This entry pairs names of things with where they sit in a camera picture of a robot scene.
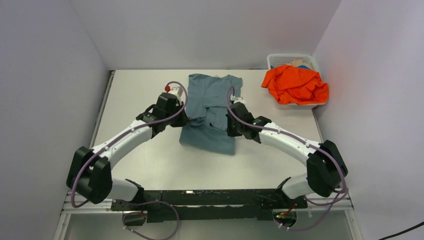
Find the grey-blue t shirt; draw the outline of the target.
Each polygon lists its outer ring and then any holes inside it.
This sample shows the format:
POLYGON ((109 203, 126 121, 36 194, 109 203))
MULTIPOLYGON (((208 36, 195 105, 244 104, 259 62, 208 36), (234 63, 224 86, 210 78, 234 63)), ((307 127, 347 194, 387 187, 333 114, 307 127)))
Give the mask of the grey-blue t shirt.
POLYGON ((227 91, 231 86, 239 97, 243 79, 233 75, 218 77, 200 73, 188 76, 185 113, 189 123, 182 127, 181 145, 218 154, 235 154, 236 141, 227 134, 227 91))

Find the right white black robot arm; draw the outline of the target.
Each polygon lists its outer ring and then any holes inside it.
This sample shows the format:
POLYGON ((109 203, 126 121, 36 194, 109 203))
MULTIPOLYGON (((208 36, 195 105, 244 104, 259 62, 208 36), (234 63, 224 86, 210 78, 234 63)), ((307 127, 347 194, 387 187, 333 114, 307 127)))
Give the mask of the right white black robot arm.
POLYGON ((334 142, 318 142, 300 137, 279 127, 272 120, 253 117, 244 103, 232 102, 227 109, 227 134, 243 136, 276 148, 306 167, 304 174, 288 177, 277 188, 276 203, 289 207, 296 198, 309 194, 329 197, 343 184, 348 169, 334 142))

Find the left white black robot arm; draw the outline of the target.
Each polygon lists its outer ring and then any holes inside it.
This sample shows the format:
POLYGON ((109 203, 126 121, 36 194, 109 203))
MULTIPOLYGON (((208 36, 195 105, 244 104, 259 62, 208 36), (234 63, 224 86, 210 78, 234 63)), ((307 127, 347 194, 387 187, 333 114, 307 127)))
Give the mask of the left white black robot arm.
POLYGON ((112 169, 132 150, 153 139, 167 126, 178 128, 189 122, 182 95, 180 87, 161 93, 155 104, 113 138, 92 148, 78 148, 66 179, 72 193, 80 194, 93 204, 114 199, 123 201, 131 210, 139 209, 146 200, 144 188, 130 179, 112 178, 112 169))

